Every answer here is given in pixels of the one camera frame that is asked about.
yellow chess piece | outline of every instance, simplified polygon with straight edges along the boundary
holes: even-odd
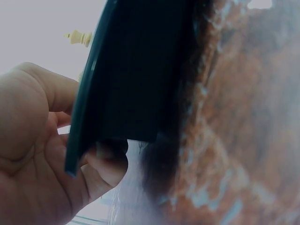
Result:
[[[69,38],[71,44],[80,43],[88,47],[90,44],[90,40],[92,39],[92,33],[81,33],[77,30],[74,30],[70,34],[65,34],[64,37]]]

human hand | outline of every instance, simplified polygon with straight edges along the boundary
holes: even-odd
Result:
[[[115,187],[126,173],[125,154],[91,149],[77,177],[64,172],[78,83],[23,63],[0,76],[0,224],[58,225]]]

fingernail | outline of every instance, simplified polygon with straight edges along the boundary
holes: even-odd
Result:
[[[113,152],[108,150],[100,142],[96,142],[96,156],[97,158],[110,159],[113,158]]]

black object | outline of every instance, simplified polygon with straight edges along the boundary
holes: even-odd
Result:
[[[188,0],[108,0],[82,76],[65,170],[96,141],[154,142],[174,93]]]

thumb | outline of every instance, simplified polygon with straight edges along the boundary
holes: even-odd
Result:
[[[124,151],[114,151],[108,146],[97,144],[85,156],[87,164],[82,166],[86,186],[89,193],[89,203],[116,187],[123,179],[128,160]]]

